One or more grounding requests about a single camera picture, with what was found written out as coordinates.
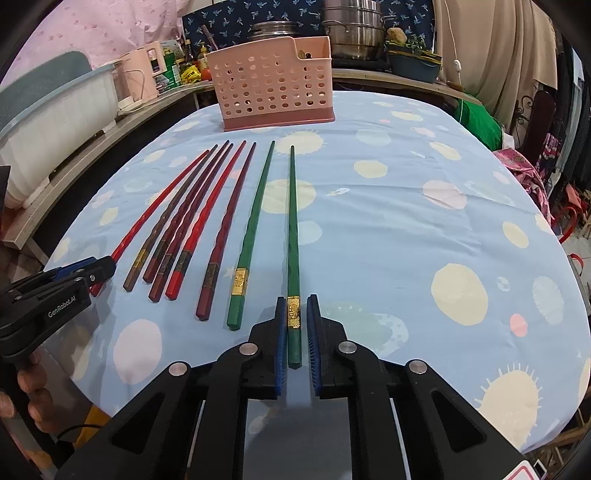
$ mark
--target beige curtain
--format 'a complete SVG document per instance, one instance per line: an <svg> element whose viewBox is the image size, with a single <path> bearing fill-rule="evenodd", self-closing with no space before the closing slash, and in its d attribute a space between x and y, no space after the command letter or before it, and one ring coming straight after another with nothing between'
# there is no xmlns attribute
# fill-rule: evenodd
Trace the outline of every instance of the beige curtain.
<svg viewBox="0 0 591 480"><path fill-rule="evenodd" d="M554 28L531 0L433 0L433 6L443 76L459 82L454 38L462 85L507 128L515 101L532 96L536 82L557 87Z"/></svg>

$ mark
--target cloth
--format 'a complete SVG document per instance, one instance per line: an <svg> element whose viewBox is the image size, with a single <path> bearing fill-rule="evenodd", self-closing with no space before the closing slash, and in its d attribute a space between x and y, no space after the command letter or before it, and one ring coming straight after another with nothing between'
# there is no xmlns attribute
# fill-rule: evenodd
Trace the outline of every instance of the cloth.
<svg viewBox="0 0 591 480"><path fill-rule="evenodd" d="M527 158L513 148L499 150L494 152L494 154L515 176L525 191L530 194L548 224L551 225L553 217L550 213L550 204L548 203L548 196L544 189L544 182L538 171Z"/></svg>
<svg viewBox="0 0 591 480"><path fill-rule="evenodd" d="M152 303L142 281L131 293L122 288L161 205L100 296L46 350L112 416L172 362L205 364L246 341L286 294L294 145L301 298L317 294L323 316L382 359L424 359L519 449L544 444L587 387L591 338L570 264L538 207L486 147L436 107L369 92L334 92L333 103L331 123L227 133L212 105L143 148L82 210L47 268L110 254L205 148L256 141L210 320L196 320L196 302L245 153L213 207L177 300ZM242 328L232 332L225 322L233 270L272 140ZM346 401L311 398L305 311L302 323L304 365L287 372L286 396L249 403L245 480L350 478Z"/></svg>
<svg viewBox="0 0 591 480"><path fill-rule="evenodd" d="M408 35L422 36L428 46L433 44L434 12L431 0L378 0L387 20L386 27L401 27ZM226 0L201 8L183 17L185 36L197 47L209 44L201 32L206 24L220 48L248 41L251 26L271 20L296 22L303 37L325 35L320 9L322 0Z"/></svg>
<svg viewBox="0 0 591 480"><path fill-rule="evenodd" d="M154 40L173 38L175 0L63 0L35 29L0 87L67 51L95 69Z"/></svg>
<svg viewBox="0 0 591 480"><path fill-rule="evenodd" d="M441 76L459 83L453 64L458 58L464 88L507 128L517 99L534 97L535 82L557 88L554 29L531 0L434 0L433 5Z"/></svg>
<svg viewBox="0 0 591 480"><path fill-rule="evenodd" d="M515 138L503 132L503 148L515 148Z"/></svg>
<svg viewBox="0 0 591 480"><path fill-rule="evenodd" d="M458 100L453 117L491 151L503 146L503 130L482 105Z"/></svg>
<svg viewBox="0 0 591 480"><path fill-rule="evenodd" d="M540 173L542 179L546 179L554 169L558 155L560 155L560 140L552 134L546 135L544 151L535 164L535 169Z"/></svg>

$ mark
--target pink fabric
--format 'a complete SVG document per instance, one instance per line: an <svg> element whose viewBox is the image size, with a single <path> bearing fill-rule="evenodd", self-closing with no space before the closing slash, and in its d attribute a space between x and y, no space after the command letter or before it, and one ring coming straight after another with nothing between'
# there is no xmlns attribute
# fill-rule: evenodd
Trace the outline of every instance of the pink fabric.
<svg viewBox="0 0 591 480"><path fill-rule="evenodd" d="M179 0L179 7L185 3ZM97 68L151 41L173 38L176 26L176 0L63 0L27 40L1 86L72 50Z"/></svg>
<svg viewBox="0 0 591 480"><path fill-rule="evenodd" d="M530 194L530 197L532 197L533 201L540 209L540 212L542 212L542 215L546 218L548 224L551 225L552 215L550 214L548 197L544 190L544 182L537 170L527 158L513 148L497 150L493 153L513 174L517 181L521 183L521 186L525 191Z"/></svg>

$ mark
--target dark red chopstick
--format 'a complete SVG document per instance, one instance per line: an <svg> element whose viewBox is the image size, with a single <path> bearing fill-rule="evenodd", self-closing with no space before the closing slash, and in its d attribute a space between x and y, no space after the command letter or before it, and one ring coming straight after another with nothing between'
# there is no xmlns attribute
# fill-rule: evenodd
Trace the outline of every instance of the dark red chopstick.
<svg viewBox="0 0 591 480"><path fill-rule="evenodd" d="M244 148L245 144L246 144L246 141L242 142L240 147L238 147L238 150L236 151L236 153L234 154L234 156L230 160L230 163L226 167L226 170L224 170L224 174L227 172L228 168L230 168L232 165L234 165L236 163L236 159L238 158L238 156L242 152L242 149ZM162 264L160 265L160 268L158 269L158 273L156 275L156 278L154 279L154 284L152 285L152 288L150 289L150 293L148 295L148 298L150 300L152 300L153 302L160 301L160 297L162 296L162 292L164 291L164 286L166 285L166 281L168 280L168 275L169 275L170 271L173 269L174 260L176 260L177 254L178 254L179 250L181 250L181 242L183 241L183 238L184 238L185 234L187 233L187 230L189 230L189 226L191 225L191 222L193 221L193 218L195 217L195 214L197 213L199 205L201 204L201 202L205 198L207 190L209 189L209 186L211 185L213 179L215 178L215 175L217 174L219 167L222 165L223 161L226 159L226 156L228 156L228 154L232 150L233 146L234 146L234 144L230 144L230 146L228 147L228 149L224 153L223 157L220 159L219 164L216 165L216 167L212 170L211 175L207 178L205 183L203 183L203 187L199 190L199 193L197 194L197 196L193 200L193 203L191 204L189 211L186 213L185 217L183 218L183 223L178 228L177 233L174 235L174 240L172 241L172 243L168 247L168 250L166 250L166 254L162 260Z"/></svg>
<svg viewBox="0 0 591 480"><path fill-rule="evenodd" d="M244 142L242 142L241 149L244 147L244 145L246 145L246 140ZM242 186L242 183L244 183L244 176L246 175L246 170L248 169L248 166L250 165L250 162L252 160L252 155L254 154L255 148L256 148L256 143L253 143L251 150L248 153L248 156L247 156L246 161L244 163L244 166L242 167L242 172L240 173L239 179L236 182L236 186L234 187L234 191L232 192L232 195L230 197L230 202L232 202L232 200L234 201L234 205L231 208L232 213L230 215L228 215L228 210L230 209L230 204L228 204L228 208L226 210L226 215L224 215L224 218L222 220L222 224L223 224L223 222L226 220L226 217L228 217L227 218L227 222L228 222L227 230L229 230L229 225L230 225L230 222L232 221L232 215L233 215L234 210L236 209L235 204L238 201L238 196L240 194L240 187ZM193 225L193 230L191 230L191 235L189 236L189 238L187 239L187 241L184 244L183 251L181 252L181 254L178 258L177 264L174 267L173 275L171 276L170 282L168 283L168 287L166 289L166 296L170 300L175 300L178 297L178 292L181 289L181 284L183 283L184 275L187 271L187 267L189 266L189 262L191 261L191 257L193 256L193 253L195 252L195 247L197 247L197 242L199 241L199 237L201 236L201 233L203 232L203 228L205 227L205 223L207 222L207 219L209 218L209 215L212 212L213 206L215 205L217 198L220 195L220 192L222 191L222 187L226 183L226 180L228 179L228 175L230 175L230 171L231 171L234 163L238 159L239 153L240 153L240 150L237 152L236 155L234 155L234 158L230 161L230 163L226 167L226 170L224 170L224 172L220 176L220 178L217 181L215 187L213 188L209 198L207 199L207 203L205 204L205 207L203 207L203 210L199 214L199 218L198 218L197 222L195 223L195 225ZM223 255L223 246L225 245L225 243L226 242L224 240L223 245L221 247L220 255ZM208 272L210 272L209 265L207 266L204 285L206 284L206 282L209 284L209 278L211 278L213 280L213 277L208 276ZM217 271L212 271L210 273L212 273L215 276L215 278L217 279Z"/></svg>
<svg viewBox="0 0 591 480"><path fill-rule="evenodd" d="M220 271L220 266L222 265L223 253L224 249L226 248L226 241L228 240L228 234L230 232L232 218L234 217L234 212L236 211L236 205L238 205L238 199L240 198L242 186L244 185L246 172L248 171L248 167L251 164L255 148L256 142L252 144L251 150L248 153L246 161L244 162L244 166L242 167L242 171L240 172L240 176L236 181L236 185L234 185L234 190L232 192L230 200L228 201L226 213L223 216L222 224L220 225L220 229L217 232L215 246L213 247L212 254L209 257L209 262L207 264L207 269L205 271L205 277L203 279L203 284L201 286L201 293L199 294L199 301L197 302L197 310L195 312L195 315L201 321L209 320L209 314L212 311L213 295L215 294L217 284L217 275ZM182 280L182 277L180 277L180 280L178 281L179 289ZM170 280L170 284L168 285L169 288L172 283L173 279Z"/></svg>
<svg viewBox="0 0 591 480"><path fill-rule="evenodd" d="M187 180L184 181L183 185L179 188L178 192L174 194L173 199L167 205L166 209L163 211L162 215L158 219L158 222L152 228L150 235L144 241L142 248L139 249L138 255L135 257L131 268L129 269L129 273L127 274L127 278L123 282L123 288L126 291L132 291L134 289L135 283L137 282L139 275L142 272L144 264L148 259L148 255L152 251L154 245L156 244L156 240L158 240L158 236L164 229L166 222L168 222L169 217L174 212L174 209L177 207L178 203L183 198L185 192L189 189L195 177L199 171L205 166L209 157L213 155L213 153L217 150L217 144L213 146L211 150L203 157L203 159L197 164L195 169L191 172L191 174L187 177Z"/></svg>
<svg viewBox="0 0 591 480"><path fill-rule="evenodd" d="M127 234L123 237L123 240L121 241L121 243L117 246L117 248L115 248L115 250L113 250L113 253L111 254L111 258L113 260L115 260L115 262L118 262L119 259L121 258L121 255L123 255L123 252L125 251L125 249L129 246L129 244L131 243L131 241L134 239L135 235L139 232L139 230L144 226L144 223L146 222L146 220L148 220L148 218L150 218L150 216L156 211L156 209L160 206L160 204L164 201L164 199L168 196L168 194L170 192L173 191L173 188L175 188L180 181L185 178L185 176L192 170L195 168L195 165L197 165L201 159L203 157L205 157L207 154L209 153L209 150L204 151L201 155L199 155L199 157L197 157L187 168L185 168L163 191L160 195L158 195L158 197L150 204L150 206L148 208L146 208L145 212L142 214L141 217L139 217L138 221L134 223L133 227L131 227L131 229L129 230L129 232L127 232ZM102 283L97 283L95 285L93 285L90 288L90 293L93 297L96 297L101 288L102 288L103 284Z"/></svg>
<svg viewBox="0 0 591 480"><path fill-rule="evenodd" d="M150 261L148 262L148 266L146 267L146 270L144 271L144 276L142 278L144 279L145 282L152 283L154 281L154 278L156 277L156 273L158 273L158 267L160 266L162 259L164 258L164 254L166 252L166 249L170 245L170 242L173 240L174 233L177 231L177 227L179 226L179 224L183 220L184 214L189 209L189 206L191 205L191 201L195 198L197 193L200 191L201 186L208 178L208 174L212 170L212 168L218 164L221 164L219 162L219 158L221 156L224 156L224 158L225 158L226 154L224 153L224 149L226 148L226 146L229 143L230 143L230 141L226 140L226 142L222 145L220 150L216 153L215 157L213 157L213 159L209 162L209 164L207 164L207 167L205 167L203 169L201 175L199 176L199 178L197 179L195 184L191 187L191 190L189 190L189 193L184 198L181 205L178 207L178 210L174 214L173 219L170 220L170 224L168 225L167 229L164 231L164 234L162 235L160 242L158 242L158 245L156 246L156 249L154 250L152 257L150 258Z"/></svg>

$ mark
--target screw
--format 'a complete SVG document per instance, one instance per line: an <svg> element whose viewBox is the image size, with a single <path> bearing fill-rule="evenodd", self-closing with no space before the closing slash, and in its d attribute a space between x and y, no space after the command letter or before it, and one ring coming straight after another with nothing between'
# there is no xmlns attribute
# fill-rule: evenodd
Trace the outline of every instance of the screw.
<svg viewBox="0 0 591 480"><path fill-rule="evenodd" d="M243 343L238 350L242 355L254 355L258 347L254 343Z"/></svg>
<svg viewBox="0 0 591 480"><path fill-rule="evenodd" d="M413 360L408 364L409 370L417 375L423 375L427 371L427 364L422 360Z"/></svg>
<svg viewBox="0 0 591 480"><path fill-rule="evenodd" d="M168 373L174 377L180 377L187 372L187 365L182 362L176 362L168 367Z"/></svg>
<svg viewBox="0 0 591 480"><path fill-rule="evenodd" d="M357 345L353 342L346 342L339 343L339 350L343 353L355 353L357 351Z"/></svg>

